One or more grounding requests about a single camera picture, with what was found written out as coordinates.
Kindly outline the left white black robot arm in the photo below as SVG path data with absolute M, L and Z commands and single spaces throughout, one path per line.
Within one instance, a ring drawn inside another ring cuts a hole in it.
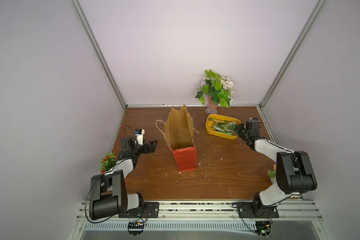
M 157 144 L 142 141 L 140 145 L 133 137 L 121 139 L 116 164 L 91 179 L 85 202 L 85 215 L 90 223 L 99 224 L 117 215 L 140 218 L 146 213 L 142 194 L 128 194 L 125 178 L 136 168 L 139 156 L 154 153 Z

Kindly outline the green condiment packets pile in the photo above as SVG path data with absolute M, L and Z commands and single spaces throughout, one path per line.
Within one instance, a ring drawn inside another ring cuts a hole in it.
M 236 121 L 222 121 L 209 118 L 208 123 L 213 124 L 212 129 L 214 131 L 231 136 L 236 135 L 236 133 L 234 132 L 234 129 L 237 126 Z

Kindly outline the red brown paper bag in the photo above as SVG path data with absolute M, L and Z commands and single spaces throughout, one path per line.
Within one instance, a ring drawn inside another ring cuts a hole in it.
M 164 128 L 159 128 L 158 123 L 164 124 Z M 165 122 L 157 120 L 155 125 L 164 136 L 179 172 L 196 171 L 198 169 L 197 150 L 194 143 L 196 129 L 187 106 L 184 105 L 178 110 L 171 108 L 167 120 Z

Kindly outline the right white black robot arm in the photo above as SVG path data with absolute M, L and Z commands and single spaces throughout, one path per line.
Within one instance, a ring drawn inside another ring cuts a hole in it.
M 255 195 L 254 206 L 271 207 L 291 196 L 317 189 L 318 183 L 309 155 L 304 151 L 281 147 L 260 136 L 260 121 L 257 118 L 239 124 L 235 128 L 235 133 L 252 150 L 276 163 L 276 182 Z

